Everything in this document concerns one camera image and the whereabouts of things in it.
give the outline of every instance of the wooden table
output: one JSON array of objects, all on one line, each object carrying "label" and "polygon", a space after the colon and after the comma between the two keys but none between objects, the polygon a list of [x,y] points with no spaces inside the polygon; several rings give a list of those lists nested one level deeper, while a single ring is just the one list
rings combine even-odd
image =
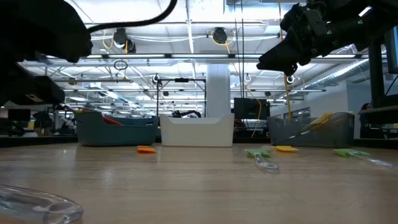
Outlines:
[{"label": "wooden table", "polygon": [[[398,173],[331,149],[273,152],[263,174],[244,149],[77,144],[1,149],[2,184],[68,197],[82,223],[397,223]],[[398,151],[361,149],[398,162]]]}]

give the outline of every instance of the person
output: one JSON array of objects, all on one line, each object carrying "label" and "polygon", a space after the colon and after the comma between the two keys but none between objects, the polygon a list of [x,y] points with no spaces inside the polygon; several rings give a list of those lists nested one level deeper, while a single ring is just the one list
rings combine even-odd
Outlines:
[{"label": "person", "polygon": [[[361,107],[361,111],[372,109],[372,105],[370,103],[365,103]],[[382,138],[381,132],[379,129],[371,129],[371,124],[368,119],[364,115],[359,117],[359,121],[361,122],[361,138],[373,138],[378,139]]]}]

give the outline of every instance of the red object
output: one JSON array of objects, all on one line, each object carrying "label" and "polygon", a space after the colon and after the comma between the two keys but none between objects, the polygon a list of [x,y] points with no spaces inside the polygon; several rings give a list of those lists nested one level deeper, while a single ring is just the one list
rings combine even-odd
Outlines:
[{"label": "red object", "polygon": [[[82,112],[83,112],[83,113],[86,113],[86,112],[92,112],[92,111],[90,111],[90,110],[82,110]],[[121,123],[119,123],[119,122],[117,122],[117,121],[114,121],[114,120],[112,120],[112,119],[106,118],[106,117],[103,117],[103,121],[105,122],[105,124],[112,124],[112,125],[123,126],[123,124],[121,124]]]}]

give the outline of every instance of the black cable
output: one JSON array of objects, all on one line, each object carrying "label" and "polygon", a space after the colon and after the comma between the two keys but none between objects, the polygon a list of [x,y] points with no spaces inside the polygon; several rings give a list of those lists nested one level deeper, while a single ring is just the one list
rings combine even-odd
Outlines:
[{"label": "black cable", "polygon": [[92,33],[92,32],[96,32],[96,31],[103,30],[103,29],[122,28],[122,27],[139,27],[139,26],[148,26],[151,24],[155,24],[157,22],[164,20],[167,16],[169,16],[172,13],[172,11],[174,10],[176,5],[177,5],[177,0],[171,0],[167,9],[163,13],[161,13],[160,15],[158,15],[157,17],[152,18],[152,19],[147,19],[144,21],[134,21],[134,22],[109,22],[109,23],[100,24],[97,26],[90,27],[90,28],[88,28],[88,32]]},{"label": "black cable", "polygon": [[[236,1],[234,1],[234,12],[236,12]],[[242,76],[241,76],[241,57],[239,56],[239,41],[238,41],[238,23],[236,22],[236,18],[235,18],[235,38],[236,38],[236,51],[238,52],[238,68],[239,68],[239,83],[241,84],[240,89],[241,89],[241,98],[243,98],[243,81],[242,80]]]},{"label": "black cable", "polygon": [[388,88],[387,93],[386,93],[386,96],[387,96],[387,94],[390,92],[391,87],[392,87],[392,86],[394,85],[394,83],[397,81],[397,78],[398,78],[398,75],[396,76],[396,78],[395,78],[394,81],[391,83],[390,87]]},{"label": "black cable", "polygon": [[241,10],[242,10],[242,79],[244,83],[244,25],[243,25],[243,0],[241,0]]}]

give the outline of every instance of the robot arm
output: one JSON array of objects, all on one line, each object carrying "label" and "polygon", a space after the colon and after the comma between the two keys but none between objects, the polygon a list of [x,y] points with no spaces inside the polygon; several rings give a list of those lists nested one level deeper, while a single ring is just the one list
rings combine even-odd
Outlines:
[{"label": "robot arm", "polygon": [[[368,6],[372,9],[359,16]],[[257,68],[291,76],[297,64],[306,65],[350,44],[363,50],[396,25],[396,0],[308,0],[306,6],[296,4],[284,16],[280,27],[286,38],[260,57]]]}]

